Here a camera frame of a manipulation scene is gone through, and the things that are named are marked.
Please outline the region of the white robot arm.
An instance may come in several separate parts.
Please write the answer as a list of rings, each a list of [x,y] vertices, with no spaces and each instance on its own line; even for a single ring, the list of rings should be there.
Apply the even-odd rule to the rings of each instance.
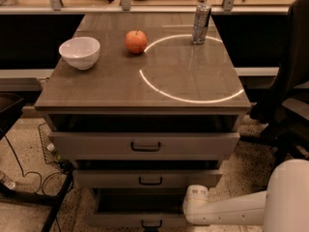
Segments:
[[[267,189],[210,202],[200,185],[187,188],[186,220],[194,225],[261,225],[263,232],[309,232],[309,161],[289,159],[271,173]]]

